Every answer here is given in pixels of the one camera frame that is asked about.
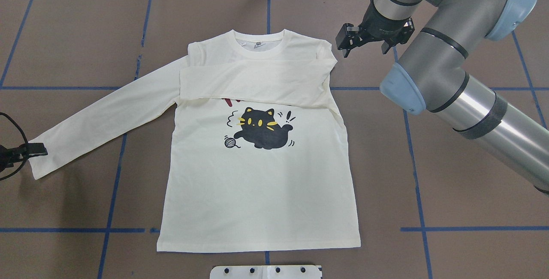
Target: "neckline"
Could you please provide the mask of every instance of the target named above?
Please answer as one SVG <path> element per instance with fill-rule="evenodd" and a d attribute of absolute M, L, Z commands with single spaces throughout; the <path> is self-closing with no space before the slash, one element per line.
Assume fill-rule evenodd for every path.
<path fill-rule="evenodd" d="M 283 49 L 288 45 L 288 41 L 290 40 L 290 31 L 284 29 L 279 33 L 269 33 L 267 35 L 248 35 L 247 33 L 239 33 L 238 31 L 231 30 L 229 33 L 227 33 L 227 39 L 229 41 L 229 45 L 239 54 L 242 54 L 245 57 L 253 58 L 253 59 L 261 59 L 261 58 L 268 58 L 272 57 L 274 55 L 277 55 L 278 53 L 282 52 Z M 250 51 L 249 49 L 245 49 L 242 47 L 238 42 L 239 40 L 244 41 L 278 41 L 282 40 L 277 46 L 273 47 L 272 49 L 268 49 L 266 51 L 261 52 L 254 52 Z"/>

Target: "shirt hem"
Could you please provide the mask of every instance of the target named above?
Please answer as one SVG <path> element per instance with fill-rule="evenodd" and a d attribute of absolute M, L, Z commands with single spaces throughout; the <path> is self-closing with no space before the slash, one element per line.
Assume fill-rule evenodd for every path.
<path fill-rule="evenodd" d="M 157 242 L 157 252 L 188 252 L 188 253 L 229 253 L 229 252 L 262 252 L 283 250 L 310 250 L 358 248 L 359 240 L 337 240 L 332 242 L 290 242 L 290 243 L 230 243 L 230 244 L 188 244 Z"/>

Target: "white bracket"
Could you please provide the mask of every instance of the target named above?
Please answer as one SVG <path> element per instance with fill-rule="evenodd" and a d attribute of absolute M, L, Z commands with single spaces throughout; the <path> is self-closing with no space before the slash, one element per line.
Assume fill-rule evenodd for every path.
<path fill-rule="evenodd" d="M 210 279 L 322 279 L 318 265 L 214 267 Z"/>

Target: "long-sleeve t-shirt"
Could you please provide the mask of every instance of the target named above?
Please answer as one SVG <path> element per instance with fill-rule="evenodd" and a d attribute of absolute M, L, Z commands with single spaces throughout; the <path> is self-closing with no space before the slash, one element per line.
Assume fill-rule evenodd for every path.
<path fill-rule="evenodd" d="M 360 246 L 331 45 L 292 31 L 229 31 L 30 142 L 39 179 L 176 104 L 158 251 Z"/>

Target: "red print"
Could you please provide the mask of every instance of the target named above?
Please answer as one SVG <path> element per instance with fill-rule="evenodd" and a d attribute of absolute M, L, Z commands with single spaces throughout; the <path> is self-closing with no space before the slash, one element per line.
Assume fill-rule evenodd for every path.
<path fill-rule="evenodd" d="M 225 101 L 227 102 L 227 104 L 228 104 L 230 107 L 233 106 L 233 103 L 231 102 L 230 99 L 226 99 L 226 98 L 223 98 L 223 99 L 225 99 Z"/>

